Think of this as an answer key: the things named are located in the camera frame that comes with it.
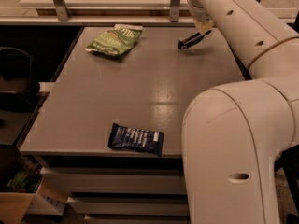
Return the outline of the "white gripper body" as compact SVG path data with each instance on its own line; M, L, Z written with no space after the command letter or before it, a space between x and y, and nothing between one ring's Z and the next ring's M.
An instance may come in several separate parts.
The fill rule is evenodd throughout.
M187 0L187 7L192 17L198 22L208 22L209 15L201 4L200 0Z

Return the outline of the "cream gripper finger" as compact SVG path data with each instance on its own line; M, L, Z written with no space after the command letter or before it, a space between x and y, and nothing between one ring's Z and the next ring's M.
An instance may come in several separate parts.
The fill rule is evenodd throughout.
M195 23L195 27L200 35L205 35L207 32L209 32L214 25L214 22L212 20L208 21L197 21Z

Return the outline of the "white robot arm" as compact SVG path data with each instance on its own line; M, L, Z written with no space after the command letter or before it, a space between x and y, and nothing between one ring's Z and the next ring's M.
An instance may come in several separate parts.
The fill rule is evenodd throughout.
M298 34L255 0L203 8L251 76L196 96L182 122L192 224L280 224L274 163L298 142Z

